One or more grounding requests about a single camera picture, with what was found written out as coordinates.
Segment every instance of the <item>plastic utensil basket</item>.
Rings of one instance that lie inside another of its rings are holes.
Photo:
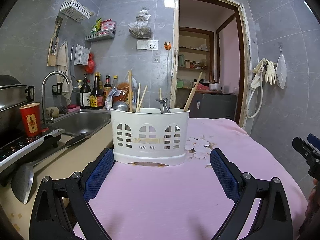
[[[183,112],[180,108],[170,111],[170,114],[161,114],[157,108],[142,108],[139,113],[129,113],[111,109],[115,160],[183,163],[190,111]]]
[[[61,5],[60,12],[74,19],[76,22],[89,19],[91,16],[91,13],[76,0],[65,0]]]

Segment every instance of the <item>screw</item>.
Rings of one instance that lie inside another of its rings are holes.
[[[274,177],[274,178],[273,178],[273,181],[274,181],[275,183],[280,183],[280,179],[277,178],[277,177]]]
[[[248,173],[248,172],[245,172],[245,173],[243,174],[243,177],[244,177],[245,179],[251,179],[251,174]]]
[[[43,182],[47,182],[49,179],[50,179],[49,176],[45,176],[45,177],[42,179],[42,181],[43,181]]]
[[[74,172],[74,173],[72,174],[72,177],[73,177],[74,179],[77,179],[77,178],[80,177],[80,175],[81,175],[81,173],[80,173],[79,171],[77,171],[77,172]]]

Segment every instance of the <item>red paper cup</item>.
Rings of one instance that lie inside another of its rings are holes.
[[[41,133],[40,123],[40,103],[28,104],[21,106],[20,113],[24,129],[28,137],[33,137]]]

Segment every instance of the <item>stainless steel sink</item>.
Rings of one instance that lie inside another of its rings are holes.
[[[55,119],[50,126],[64,129],[68,135],[86,133],[90,137],[110,122],[109,111],[80,109]]]

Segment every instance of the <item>brown food package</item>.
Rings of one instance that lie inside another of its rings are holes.
[[[129,93],[129,84],[128,83],[121,83],[118,85],[118,90],[115,93],[115,96],[113,97],[113,102],[116,101],[124,101],[127,99]]]

